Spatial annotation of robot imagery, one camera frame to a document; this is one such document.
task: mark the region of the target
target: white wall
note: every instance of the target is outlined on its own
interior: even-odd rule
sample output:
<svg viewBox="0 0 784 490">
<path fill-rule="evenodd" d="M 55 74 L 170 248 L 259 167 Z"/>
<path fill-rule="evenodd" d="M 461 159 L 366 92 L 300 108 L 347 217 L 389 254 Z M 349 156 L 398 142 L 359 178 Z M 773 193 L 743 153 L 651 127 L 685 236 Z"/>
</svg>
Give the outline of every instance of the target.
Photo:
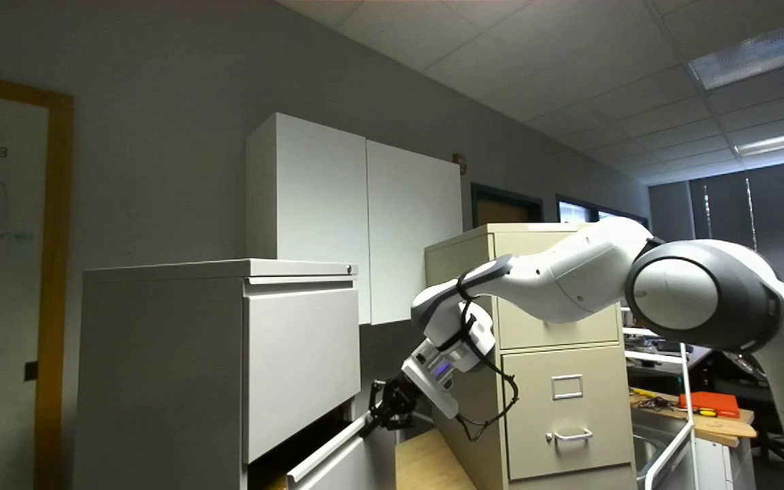
<svg viewBox="0 0 784 490">
<path fill-rule="evenodd" d="M 243 254 L 243 135 L 269 111 L 417 153 L 468 180 L 649 214 L 646 191 L 273 3 L 0 0 L 0 80 L 77 101 L 65 408 L 87 266 Z"/>
</svg>

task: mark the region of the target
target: drawer handle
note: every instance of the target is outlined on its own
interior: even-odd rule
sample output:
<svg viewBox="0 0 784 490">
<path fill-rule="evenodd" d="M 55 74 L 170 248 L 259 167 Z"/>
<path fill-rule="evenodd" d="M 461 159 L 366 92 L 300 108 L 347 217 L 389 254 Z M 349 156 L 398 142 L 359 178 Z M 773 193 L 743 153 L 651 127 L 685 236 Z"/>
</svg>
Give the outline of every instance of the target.
<svg viewBox="0 0 784 490">
<path fill-rule="evenodd" d="M 589 444 L 590 442 L 590 429 L 589 428 L 579 428 L 577 433 L 548 433 L 548 444 L 555 444 L 555 450 L 558 450 L 558 444 Z"/>
</svg>

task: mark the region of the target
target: filing cabinet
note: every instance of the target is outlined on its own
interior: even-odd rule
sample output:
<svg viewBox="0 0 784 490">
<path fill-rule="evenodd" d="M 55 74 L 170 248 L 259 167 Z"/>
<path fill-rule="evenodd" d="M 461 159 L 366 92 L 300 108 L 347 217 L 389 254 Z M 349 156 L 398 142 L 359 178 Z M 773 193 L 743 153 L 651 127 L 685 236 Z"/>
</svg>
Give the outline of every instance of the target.
<svg viewBox="0 0 784 490">
<path fill-rule="evenodd" d="M 425 250 L 427 282 L 502 257 L 541 254 L 575 235 L 563 223 L 489 223 Z M 630 380 L 621 310 L 611 304 L 577 325 L 544 325 L 518 304 L 480 299 L 492 316 L 492 363 L 518 380 L 518 405 L 476 442 L 439 414 L 439 429 L 481 490 L 634 488 Z M 481 423 L 503 412 L 513 389 L 489 371 L 458 376 L 461 414 Z"/>
</svg>

